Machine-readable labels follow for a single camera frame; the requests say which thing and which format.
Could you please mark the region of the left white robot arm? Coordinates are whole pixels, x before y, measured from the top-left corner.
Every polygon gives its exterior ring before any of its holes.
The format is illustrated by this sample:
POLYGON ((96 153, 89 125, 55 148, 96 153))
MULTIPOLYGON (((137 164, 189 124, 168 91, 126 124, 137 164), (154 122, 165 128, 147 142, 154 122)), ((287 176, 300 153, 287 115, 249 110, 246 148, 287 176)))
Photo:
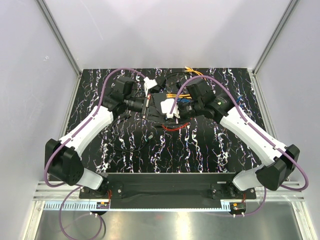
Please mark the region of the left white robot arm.
POLYGON ((114 86, 102 95, 102 102, 72 131, 59 140, 45 144, 44 178, 48 175, 69 186, 90 189, 97 198, 108 193, 107 179, 83 166, 81 157, 91 141, 126 110, 140 112, 143 99, 133 97, 135 81, 126 76, 115 80, 114 86))

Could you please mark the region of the black network switch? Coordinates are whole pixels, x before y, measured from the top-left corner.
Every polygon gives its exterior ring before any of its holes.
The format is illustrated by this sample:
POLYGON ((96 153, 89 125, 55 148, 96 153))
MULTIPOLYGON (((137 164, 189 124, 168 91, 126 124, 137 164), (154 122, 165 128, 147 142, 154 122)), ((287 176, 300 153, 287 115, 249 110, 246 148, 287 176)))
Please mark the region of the black network switch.
POLYGON ((151 93, 150 103, 148 108, 148 116, 157 117, 157 118, 166 118, 166 113, 162 112, 161 102, 167 100, 166 93, 151 93))

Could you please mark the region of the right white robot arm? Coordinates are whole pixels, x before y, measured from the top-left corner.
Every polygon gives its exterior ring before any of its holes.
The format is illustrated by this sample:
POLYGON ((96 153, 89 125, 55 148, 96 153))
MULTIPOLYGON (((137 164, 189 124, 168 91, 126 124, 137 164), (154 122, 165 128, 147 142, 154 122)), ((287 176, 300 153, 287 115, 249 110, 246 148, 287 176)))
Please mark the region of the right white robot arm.
POLYGON ((180 104, 178 98, 165 97, 159 102, 160 112, 167 119, 182 120, 205 116, 229 130, 244 142, 260 159, 261 164, 238 172, 227 185, 228 195, 239 198, 245 190, 264 187, 270 191, 284 188, 284 181, 301 167, 300 149, 286 145, 258 126, 239 106, 231 93, 211 76, 195 76, 182 88, 189 88, 191 101, 180 104))

